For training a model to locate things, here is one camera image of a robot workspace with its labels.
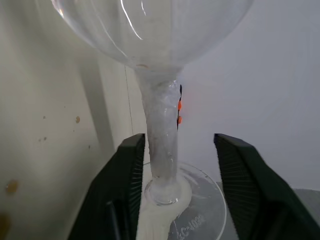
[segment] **wine glass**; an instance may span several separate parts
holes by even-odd
[[[223,40],[252,2],[52,0],[81,38],[135,70],[149,141],[150,164],[145,168],[152,174],[144,176],[144,199],[157,206],[180,201],[181,179],[192,190],[189,206],[170,227],[169,239],[219,239],[224,228],[226,204],[219,187],[199,169],[178,164],[177,75]]]

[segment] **glass stem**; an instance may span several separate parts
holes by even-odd
[[[153,180],[150,195],[159,204],[178,200],[176,181],[178,161],[178,102],[180,85],[177,72],[135,70],[142,94],[147,126]]]

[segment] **white wall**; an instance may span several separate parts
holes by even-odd
[[[1,0],[0,213],[12,223],[6,239],[66,239],[93,177],[130,135],[125,67],[79,40],[51,1]],[[12,179],[19,187],[7,195]]]
[[[183,78],[181,161],[219,179],[213,135],[223,133],[293,187],[320,190],[320,1],[256,0]]]

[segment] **light gray surface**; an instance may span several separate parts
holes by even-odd
[[[295,189],[296,195],[300,198],[302,203],[306,206],[309,213],[313,216],[315,221],[320,226],[320,191],[309,189]],[[220,240],[238,240],[237,232],[233,224],[230,212],[227,206],[226,224]]]
[[[179,160],[219,181],[212,140],[223,133],[253,144],[294,188],[320,190],[319,43],[319,0],[255,0],[182,73]]]

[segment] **glass foot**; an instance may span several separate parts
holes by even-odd
[[[178,163],[177,179],[182,178],[189,184],[192,197],[188,207],[172,221],[167,239],[219,240],[227,219],[227,207],[221,189],[203,171],[186,163]],[[143,169],[144,201],[152,201],[148,197],[151,179],[150,163],[147,163]]]

